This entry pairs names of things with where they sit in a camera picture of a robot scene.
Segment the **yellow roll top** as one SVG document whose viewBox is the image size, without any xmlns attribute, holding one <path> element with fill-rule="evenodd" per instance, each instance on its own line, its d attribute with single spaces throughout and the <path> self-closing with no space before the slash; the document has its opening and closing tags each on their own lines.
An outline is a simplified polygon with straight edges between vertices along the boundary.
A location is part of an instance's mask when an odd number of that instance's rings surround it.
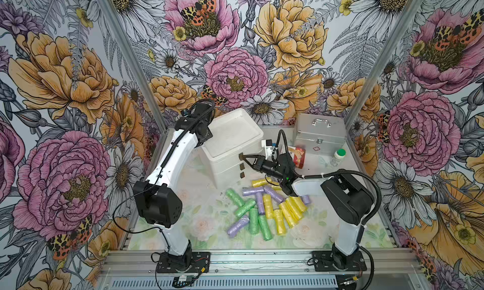
<svg viewBox="0 0 484 290">
<path fill-rule="evenodd" d="M 257 187 L 263 187 L 265 185 L 272 185 L 271 179 L 257 179 L 257 180 L 252 180 L 251 181 L 252 187 L 257 188 Z"/>
</svg>

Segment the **yellow roll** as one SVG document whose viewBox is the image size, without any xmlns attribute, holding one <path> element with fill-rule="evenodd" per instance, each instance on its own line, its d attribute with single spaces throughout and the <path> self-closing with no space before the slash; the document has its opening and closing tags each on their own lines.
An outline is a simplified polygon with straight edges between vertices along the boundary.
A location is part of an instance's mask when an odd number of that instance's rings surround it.
<svg viewBox="0 0 484 290">
<path fill-rule="evenodd" d="M 288 197 L 286 199 L 286 204 L 287 204 L 292 216 L 294 217 L 294 220 L 300 221 L 303 218 L 303 215 L 302 215 L 302 212 L 297 207 L 296 202 L 292 199 L 292 197 Z"/>
<path fill-rule="evenodd" d="M 286 202 L 282 202 L 279 204 L 279 209 L 282 211 L 282 214 L 287 221 L 287 224 L 290 228 L 295 227 L 296 225 L 296 220 L 294 216 L 292 215 L 291 210 L 289 209 L 288 205 Z"/>
<path fill-rule="evenodd" d="M 257 180 L 252 180 L 251 181 L 252 187 L 257 188 L 257 187 L 263 187 L 265 185 L 272 185 L 271 179 L 257 179 Z"/>
<path fill-rule="evenodd" d="M 296 204 L 297 209 L 301 213 L 305 213 L 307 211 L 308 208 L 307 208 L 306 204 L 302 201 L 302 199 L 300 197 L 291 197 L 291 199 L 294 201 L 294 203 Z"/>
<path fill-rule="evenodd" d="M 284 223 L 284 215 L 281 209 L 274 210 L 274 220 L 276 222 L 276 232 L 279 236 L 287 233 L 286 225 Z"/>
</svg>

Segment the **white plastic drawer unit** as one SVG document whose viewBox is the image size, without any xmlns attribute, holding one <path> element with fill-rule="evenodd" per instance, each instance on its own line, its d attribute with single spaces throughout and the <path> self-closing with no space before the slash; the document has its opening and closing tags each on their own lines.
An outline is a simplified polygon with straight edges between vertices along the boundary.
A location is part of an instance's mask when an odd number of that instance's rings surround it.
<svg viewBox="0 0 484 290">
<path fill-rule="evenodd" d="M 212 137 L 200 147 L 200 159 L 215 188 L 224 190 L 249 182 L 253 170 L 239 158 L 259 155 L 263 131 L 242 108 L 216 117 L 209 125 Z"/>
</svg>

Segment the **yellow roll bottom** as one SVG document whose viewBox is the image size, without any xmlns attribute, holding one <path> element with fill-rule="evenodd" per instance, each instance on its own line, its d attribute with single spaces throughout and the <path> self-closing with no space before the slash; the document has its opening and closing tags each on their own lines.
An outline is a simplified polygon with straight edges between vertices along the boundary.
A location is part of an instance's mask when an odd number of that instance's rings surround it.
<svg viewBox="0 0 484 290">
<path fill-rule="evenodd" d="M 286 225 L 284 223 L 284 215 L 281 209 L 274 210 L 274 220 L 276 222 L 276 232 L 279 236 L 287 233 Z"/>
</svg>

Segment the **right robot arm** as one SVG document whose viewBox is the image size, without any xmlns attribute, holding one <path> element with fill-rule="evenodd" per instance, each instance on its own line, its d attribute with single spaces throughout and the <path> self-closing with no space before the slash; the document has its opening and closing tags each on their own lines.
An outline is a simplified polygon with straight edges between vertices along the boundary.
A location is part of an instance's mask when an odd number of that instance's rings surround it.
<svg viewBox="0 0 484 290">
<path fill-rule="evenodd" d="M 339 233 L 331 248 L 331 266 L 347 271 L 359 258 L 360 242 L 367 222 L 379 211 L 383 195 L 378 184 L 365 173 L 339 169 L 318 175 L 296 172 L 293 160 L 286 155 L 270 161 L 263 155 L 239 154 L 254 171 L 276 181 L 289 197 L 324 195 L 340 218 Z"/>
</svg>

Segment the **purple roll diagonal middle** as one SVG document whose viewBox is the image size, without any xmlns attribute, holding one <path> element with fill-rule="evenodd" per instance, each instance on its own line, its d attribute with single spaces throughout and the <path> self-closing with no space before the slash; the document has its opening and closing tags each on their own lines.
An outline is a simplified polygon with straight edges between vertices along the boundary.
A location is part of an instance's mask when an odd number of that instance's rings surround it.
<svg viewBox="0 0 484 290">
<path fill-rule="evenodd" d="M 280 203 L 282 203 L 282 202 L 284 202 L 284 201 L 285 201 L 285 198 L 284 198 L 282 195 L 280 195 L 280 194 L 276 193 L 276 191 L 275 191 L 275 190 L 273 190 L 273 188 L 271 188 L 271 187 L 269 187 L 269 186 L 264 186 L 263 188 L 264 188 L 264 192 L 265 192 L 266 194 L 270 195 L 270 196 L 271 196 L 271 198 L 272 198 L 272 199 L 273 199 L 273 200 L 274 200 L 274 201 L 275 201 L 277 204 L 280 204 Z"/>
</svg>

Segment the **purple roll vertical middle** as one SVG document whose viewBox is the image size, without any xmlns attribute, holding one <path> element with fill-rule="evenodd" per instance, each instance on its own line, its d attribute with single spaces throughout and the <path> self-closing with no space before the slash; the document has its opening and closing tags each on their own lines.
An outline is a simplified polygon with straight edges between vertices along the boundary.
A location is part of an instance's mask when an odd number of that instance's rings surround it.
<svg viewBox="0 0 484 290">
<path fill-rule="evenodd" d="M 258 214 L 265 214 L 265 207 L 264 207 L 262 192 L 257 192 L 255 194 L 255 199 L 257 203 Z"/>
</svg>

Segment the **green roll upper left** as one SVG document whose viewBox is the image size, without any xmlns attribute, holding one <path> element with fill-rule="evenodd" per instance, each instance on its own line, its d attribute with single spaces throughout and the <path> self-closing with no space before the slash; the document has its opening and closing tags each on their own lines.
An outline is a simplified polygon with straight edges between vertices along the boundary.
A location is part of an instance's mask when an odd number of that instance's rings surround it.
<svg viewBox="0 0 484 290">
<path fill-rule="evenodd" d="M 245 205 L 245 201 L 243 198 L 232 188 L 226 191 L 226 196 L 230 199 L 230 201 L 236 205 L 237 207 L 242 207 Z"/>
</svg>

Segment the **yellow roll vertical middle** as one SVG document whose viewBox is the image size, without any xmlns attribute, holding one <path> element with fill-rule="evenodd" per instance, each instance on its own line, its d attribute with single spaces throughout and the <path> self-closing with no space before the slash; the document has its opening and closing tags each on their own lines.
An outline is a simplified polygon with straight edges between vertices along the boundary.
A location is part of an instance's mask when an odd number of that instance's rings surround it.
<svg viewBox="0 0 484 290">
<path fill-rule="evenodd" d="M 263 195 L 263 205 L 265 209 L 265 216 L 267 219 L 274 219 L 274 209 L 272 204 L 272 197 L 270 194 Z"/>
</svg>

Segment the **green roll bottom right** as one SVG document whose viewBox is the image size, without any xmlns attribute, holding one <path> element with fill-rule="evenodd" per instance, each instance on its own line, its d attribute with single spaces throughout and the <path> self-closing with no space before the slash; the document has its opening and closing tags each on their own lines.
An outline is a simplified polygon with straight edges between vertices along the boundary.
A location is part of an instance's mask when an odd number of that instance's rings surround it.
<svg viewBox="0 0 484 290">
<path fill-rule="evenodd" d="M 268 221 L 265 215 L 261 214 L 258 216 L 258 224 L 261 230 L 261 234 L 265 241 L 269 241 L 273 238 L 272 232 L 268 225 Z"/>
</svg>

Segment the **green roll bottom left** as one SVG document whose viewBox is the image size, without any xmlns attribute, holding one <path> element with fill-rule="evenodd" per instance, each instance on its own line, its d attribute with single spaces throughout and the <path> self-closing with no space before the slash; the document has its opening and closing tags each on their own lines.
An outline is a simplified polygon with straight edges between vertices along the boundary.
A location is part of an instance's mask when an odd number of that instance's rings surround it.
<svg viewBox="0 0 484 290">
<path fill-rule="evenodd" d="M 249 232 L 251 235 L 257 235 L 259 232 L 258 227 L 258 210 L 256 208 L 251 208 L 249 210 Z"/>
</svg>

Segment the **purple roll far right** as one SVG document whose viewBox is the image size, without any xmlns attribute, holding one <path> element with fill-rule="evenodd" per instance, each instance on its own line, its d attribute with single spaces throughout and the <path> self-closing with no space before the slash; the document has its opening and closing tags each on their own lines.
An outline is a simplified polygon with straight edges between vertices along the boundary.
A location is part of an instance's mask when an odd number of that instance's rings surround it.
<svg viewBox="0 0 484 290">
<path fill-rule="evenodd" d="M 310 205 L 311 204 L 311 199 L 308 195 L 302 195 L 301 200 L 305 205 Z"/>
</svg>

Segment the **silver aluminium case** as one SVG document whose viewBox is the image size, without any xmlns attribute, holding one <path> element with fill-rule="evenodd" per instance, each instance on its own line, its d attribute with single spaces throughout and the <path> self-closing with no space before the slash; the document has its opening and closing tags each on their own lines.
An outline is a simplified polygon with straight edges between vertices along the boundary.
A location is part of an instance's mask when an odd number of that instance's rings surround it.
<svg viewBox="0 0 484 290">
<path fill-rule="evenodd" d="M 307 154 L 333 155 L 347 140 L 344 119 L 334 116 L 299 113 L 293 143 Z"/>
</svg>

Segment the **white bottle green cap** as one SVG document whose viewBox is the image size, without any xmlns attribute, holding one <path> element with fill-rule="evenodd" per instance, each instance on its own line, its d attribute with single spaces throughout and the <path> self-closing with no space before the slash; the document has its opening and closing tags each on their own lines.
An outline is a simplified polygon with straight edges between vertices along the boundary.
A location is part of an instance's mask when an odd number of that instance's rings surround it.
<svg viewBox="0 0 484 290">
<path fill-rule="evenodd" d="M 336 150 L 333 157 L 330 160 L 330 165 L 334 167 L 339 166 L 342 160 L 345 158 L 345 156 L 346 156 L 346 151 L 343 148 Z"/>
</svg>

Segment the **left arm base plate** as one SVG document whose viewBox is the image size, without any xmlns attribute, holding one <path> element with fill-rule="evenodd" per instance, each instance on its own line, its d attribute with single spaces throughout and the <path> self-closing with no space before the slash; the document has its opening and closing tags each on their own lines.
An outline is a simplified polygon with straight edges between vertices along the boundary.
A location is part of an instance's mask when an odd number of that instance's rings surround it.
<svg viewBox="0 0 484 290">
<path fill-rule="evenodd" d="M 156 263 L 157 274 L 204 273 L 209 271 L 210 252 L 187 252 L 182 256 L 163 252 Z"/>
</svg>

